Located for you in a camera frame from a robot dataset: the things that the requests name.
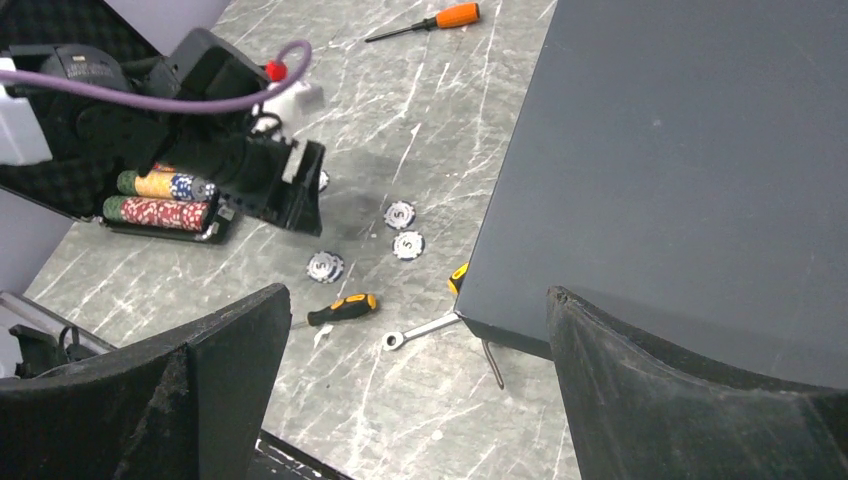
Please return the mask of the white poker chip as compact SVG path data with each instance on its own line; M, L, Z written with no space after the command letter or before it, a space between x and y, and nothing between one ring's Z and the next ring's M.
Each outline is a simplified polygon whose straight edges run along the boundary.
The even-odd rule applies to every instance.
M418 231L399 232L392 240L392 253L402 261L412 261L419 258L426 246L424 236Z
M398 200L389 204L383 214L383 221L389 228L401 231L409 228L415 221L417 212L413 204Z
M319 251L312 255L306 265L307 276L321 284L336 282L345 270L341 256L330 251Z
M319 192L324 192L330 184L330 176L326 170L322 170L319 176Z

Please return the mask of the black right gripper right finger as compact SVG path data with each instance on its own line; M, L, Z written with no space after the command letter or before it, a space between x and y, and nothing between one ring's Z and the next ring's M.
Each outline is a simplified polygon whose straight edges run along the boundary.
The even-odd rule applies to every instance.
M740 369L547 293L552 360L585 479L843 479L847 393Z

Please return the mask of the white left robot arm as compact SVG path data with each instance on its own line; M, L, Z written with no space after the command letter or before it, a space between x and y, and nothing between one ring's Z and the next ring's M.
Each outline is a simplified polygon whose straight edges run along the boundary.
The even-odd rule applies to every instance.
M324 147L292 138L321 91L202 28L120 61L80 44L1 54L1 185L115 232L216 243L235 214L319 236Z

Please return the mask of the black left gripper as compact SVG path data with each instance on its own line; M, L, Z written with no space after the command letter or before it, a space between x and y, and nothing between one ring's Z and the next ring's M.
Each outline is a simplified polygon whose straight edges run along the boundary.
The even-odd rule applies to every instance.
M278 228L320 237L320 174L326 153L314 141L244 133L203 138L183 132L158 158L213 184L229 206Z

